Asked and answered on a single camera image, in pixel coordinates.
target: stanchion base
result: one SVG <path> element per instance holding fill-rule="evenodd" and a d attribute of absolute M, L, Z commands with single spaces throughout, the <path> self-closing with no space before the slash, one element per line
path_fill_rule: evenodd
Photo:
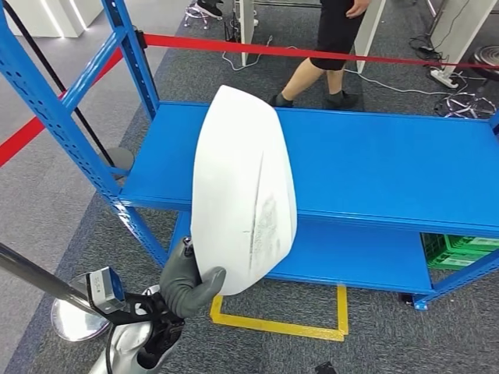
<path fill-rule="evenodd" d="M 85 274 L 71 282 L 71 287 L 87 295 Z M 51 320 L 55 333 L 68 341 L 83 341 L 97 337 L 109 326 L 109 322 L 98 314 L 89 314 L 68 302 L 55 299 L 52 304 Z"/>
<path fill-rule="evenodd" d="M 131 151 L 126 148 L 121 148 L 121 147 L 109 148 L 106 151 L 112 160 L 114 166 L 118 169 L 130 171 L 132 168 L 132 166 L 134 166 L 134 162 L 135 162 L 135 156 L 134 156 L 133 153 L 131 153 Z M 103 155 L 102 153 L 99 153 L 99 157 L 104 164 L 109 166 L 107 160 L 106 160 L 106 157 L 104 157 L 104 155 Z M 116 180 L 118 180 L 120 178 L 123 178 L 123 175 L 114 175 L 114 178 Z"/>

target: blue metal shelf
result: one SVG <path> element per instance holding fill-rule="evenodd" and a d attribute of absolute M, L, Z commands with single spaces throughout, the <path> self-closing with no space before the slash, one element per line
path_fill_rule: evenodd
<path fill-rule="evenodd" d="M 171 243 L 189 235 L 190 222 L 189 213 L 180 213 Z M 418 233 L 323 221 L 299 220 L 291 252 L 267 277 L 422 295 L 433 292 Z"/>
<path fill-rule="evenodd" d="M 207 109 L 161 103 L 120 199 L 131 206 L 189 211 L 194 153 Z M 488 122 L 278 113 L 301 217 L 499 237 L 499 200 L 476 180 L 499 184 L 499 144 Z"/>
<path fill-rule="evenodd" d="M 183 210 L 187 234 L 202 104 L 159 103 L 124 0 L 103 0 L 112 35 L 62 101 L 0 12 L 0 72 L 159 266 L 167 253 L 133 206 Z M 123 189 L 71 117 L 119 45 L 152 123 Z M 499 143 L 490 121 L 279 109 L 299 227 L 269 276 L 410 292 L 414 307 L 499 269 L 499 249 L 430 285 L 416 231 L 499 238 Z"/>

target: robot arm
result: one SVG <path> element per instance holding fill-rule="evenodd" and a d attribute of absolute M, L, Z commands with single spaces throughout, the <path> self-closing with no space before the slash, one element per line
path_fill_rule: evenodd
<path fill-rule="evenodd" d="M 124 292 L 109 267 L 88 274 L 91 306 L 113 324 L 107 346 L 90 374 L 159 373 L 180 337 L 183 319 L 211 302 L 225 277 L 226 271 L 218 267 L 202 282 L 189 238 L 175 246 L 159 284 L 142 295 Z"/>

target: sock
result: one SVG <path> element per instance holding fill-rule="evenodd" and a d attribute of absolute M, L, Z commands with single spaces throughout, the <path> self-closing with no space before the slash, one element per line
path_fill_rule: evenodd
<path fill-rule="evenodd" d="M 284 107 L 290 104 L 293 104 L 293 100 L 286 100 L 282 96 L 282 93 L 279 93 L 276 97 L 276 105 L 278 107 Z"/>
<path fill-rule="evenodd" d="M 341 101 L 343 101 L 343 98 L 344 98 L 344 95 L 343 94 L 343 90 L 340 90 L 340 92 L 334 93 L 334 94 L 330 93 L 327 97 L 328 101 L 330 101 L 330 102 L 334 103 L 334 104 L 340 104 Z"/>

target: hand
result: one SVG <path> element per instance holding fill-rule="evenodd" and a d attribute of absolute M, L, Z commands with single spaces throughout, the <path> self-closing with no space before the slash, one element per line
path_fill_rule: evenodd
<path fill-rule="evenodd" d="M 363 12 L 365 12 L 371 0 L 354 0 L 353 6 L 347 12 L 347 18 L 359 17 Z"/>
<path fill-rule="evenodd" d="M 192 317 L 220 291 L 226 270 L 214 268 L 202 282 L 192 245 L 178 242 L 159 278 L 159 292 L 167 305 L 180 318 Z"/>

